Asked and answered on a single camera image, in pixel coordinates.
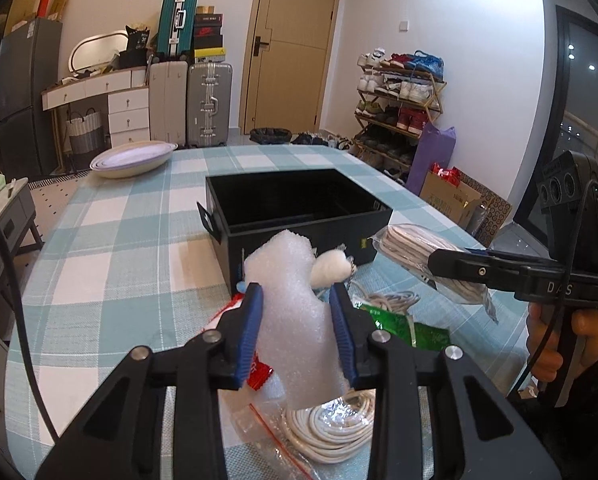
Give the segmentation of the person's right hand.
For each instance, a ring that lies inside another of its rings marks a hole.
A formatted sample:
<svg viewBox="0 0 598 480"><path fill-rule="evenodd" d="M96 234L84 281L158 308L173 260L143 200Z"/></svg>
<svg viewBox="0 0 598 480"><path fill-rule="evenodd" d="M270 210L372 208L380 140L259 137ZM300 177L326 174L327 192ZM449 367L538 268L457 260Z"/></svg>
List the person's right hand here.
<svg viewBox="0 0 598 480"><path fill-rule="evenodd" d="M526 347L531 356L537 352L539 344L548 330L548 326L542 321L543 310L541 304L529 304L528 306ZM572 330L576 335L584 337L586 341L584 352L582 352L577 365L576 377L578 377L598 361L598 310L576 311L572 315ZM557 351L557 345L558 335L552 333L537 362L531 368L532 376L539 382L553 382L563 365L564 359Z"/></svg>

